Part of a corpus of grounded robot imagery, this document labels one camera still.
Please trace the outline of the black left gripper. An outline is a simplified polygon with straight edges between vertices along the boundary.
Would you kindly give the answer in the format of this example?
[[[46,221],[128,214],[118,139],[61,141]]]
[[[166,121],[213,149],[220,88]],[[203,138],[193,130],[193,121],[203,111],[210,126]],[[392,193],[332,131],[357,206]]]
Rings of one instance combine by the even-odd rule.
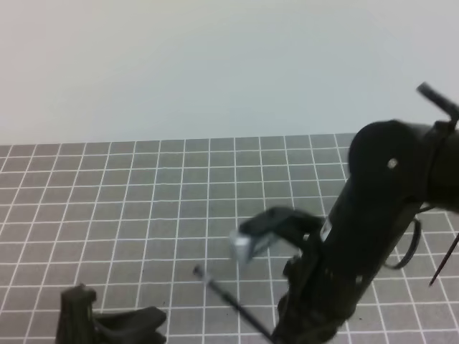
[[[158,329],[166,313],[156,307],[116,313],[96,313],[96,291],[84,284],[68,288],[60,295],[56,343],[165,343]]]

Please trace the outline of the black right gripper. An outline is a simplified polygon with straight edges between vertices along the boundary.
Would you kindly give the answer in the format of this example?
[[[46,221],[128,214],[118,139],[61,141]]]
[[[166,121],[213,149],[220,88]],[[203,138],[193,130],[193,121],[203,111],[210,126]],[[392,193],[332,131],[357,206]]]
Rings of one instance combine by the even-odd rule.
[[[359,248],[331,261],[308,247],[287,261],[283,275],[288,291],[278,302],[276,343],[326,343],[355,313],[377,272],[374,249]]]

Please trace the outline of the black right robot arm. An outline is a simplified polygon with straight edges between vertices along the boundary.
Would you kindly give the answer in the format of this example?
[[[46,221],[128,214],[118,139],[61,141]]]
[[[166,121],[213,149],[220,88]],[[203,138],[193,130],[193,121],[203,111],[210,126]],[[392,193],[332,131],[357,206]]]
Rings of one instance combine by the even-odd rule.
[[[329,215],[306,227],[302,254],[285,266],[276,343],[332,339],[422,206],[458,208],[454,122],[372,123],[354,136],[348,164]]]

